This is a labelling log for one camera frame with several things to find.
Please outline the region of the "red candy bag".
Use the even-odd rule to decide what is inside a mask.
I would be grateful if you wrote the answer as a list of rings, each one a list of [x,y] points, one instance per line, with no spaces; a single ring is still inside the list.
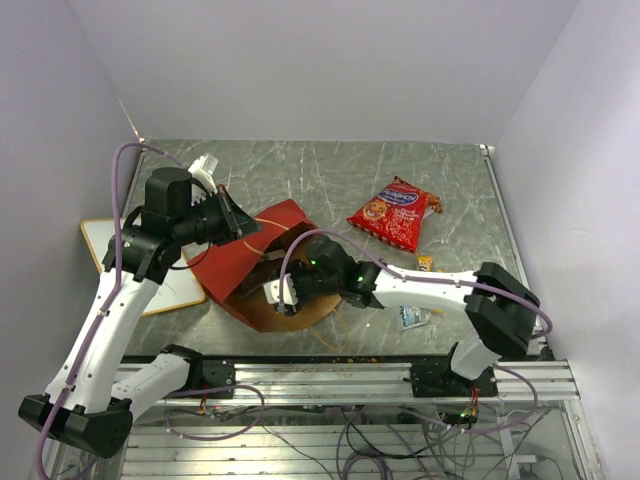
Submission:
[[[395,176],[346,221],[389,246],[415,253],[424,219],[442,212],[439,196]]]

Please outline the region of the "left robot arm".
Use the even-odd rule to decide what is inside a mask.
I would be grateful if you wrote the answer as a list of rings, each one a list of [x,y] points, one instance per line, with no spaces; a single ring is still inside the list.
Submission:
[[[108,242],[96,297],[72,350],[44,393],[19,416],[45,437],[99,458],[114,456],[134,421],[160,399],[203,387],[200,353],[170,345],[127,379],[115,379],[145,308],[189,244],[221,246],[260,230],[231,199],[178,167],[147,178],[144,202]]]

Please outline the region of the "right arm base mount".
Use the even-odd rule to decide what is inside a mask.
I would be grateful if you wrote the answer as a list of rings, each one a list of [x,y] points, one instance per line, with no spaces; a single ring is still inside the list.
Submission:
[[[448,358],[442,356],[419,357],[411,363],[403,378],[415,398],[453,398],[498,395],[494,371],[486,368],[476,380],[465,379],[448,368]]]

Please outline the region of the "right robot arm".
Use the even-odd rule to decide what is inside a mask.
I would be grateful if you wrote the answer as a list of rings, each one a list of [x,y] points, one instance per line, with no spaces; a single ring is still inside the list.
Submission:
[[[539,300],[502,266],[485,262],[457,273],[407,270],[380,260],[357,261],[326,235],[306,243],[304,260],[285,258],[264,286],[267,301],[289,316],[323,295],[337,295],[360,309],[417,307],[456,314],[470,322],[470,336],[456,342],[440,373],[442,387],[459,396],[502,358],[527,355]]]

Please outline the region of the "red paper bag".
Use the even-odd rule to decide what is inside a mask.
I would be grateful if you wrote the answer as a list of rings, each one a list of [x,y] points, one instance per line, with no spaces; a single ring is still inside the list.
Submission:
[[[292,199],[266,208],[255,219],[259,232],[224,246],[210,246],[187,262],[207,297],[234,327],[257,334],[307,330],[330,352],[344,352],[350,332],[338,313],[337,295],[323,294],[300,313],[286,316],[267,303],[263,292],[263,284],[279,275],[293,241],[317,225]]]

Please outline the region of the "white blue snack wrapper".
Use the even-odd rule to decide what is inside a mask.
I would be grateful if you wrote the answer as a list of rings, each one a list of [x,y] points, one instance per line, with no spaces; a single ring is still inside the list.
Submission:
[[[428,324],[429,312],[419,307],[401,306],[399,308],[398,330],[406,331]]]

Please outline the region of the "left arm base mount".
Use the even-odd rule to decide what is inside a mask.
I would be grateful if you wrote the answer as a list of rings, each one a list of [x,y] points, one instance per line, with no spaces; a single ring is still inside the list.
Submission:
[[[177,393],[201,391],[202,395],[214,399],[231,399],[236,384],[236,371],[230,360],[222,357],[203,355],[187,347],[170,344],[162,350],[163,354],[177,356],[188,365],[188,373],[184,384],[170,396],[176,398]]]

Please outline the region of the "yellow m&m pack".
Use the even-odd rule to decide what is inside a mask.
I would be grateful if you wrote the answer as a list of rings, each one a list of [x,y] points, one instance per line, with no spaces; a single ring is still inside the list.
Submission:
[[[419,271],[433,272],[434,259],[431,256],[419,254],[416,256],[416,267]]]

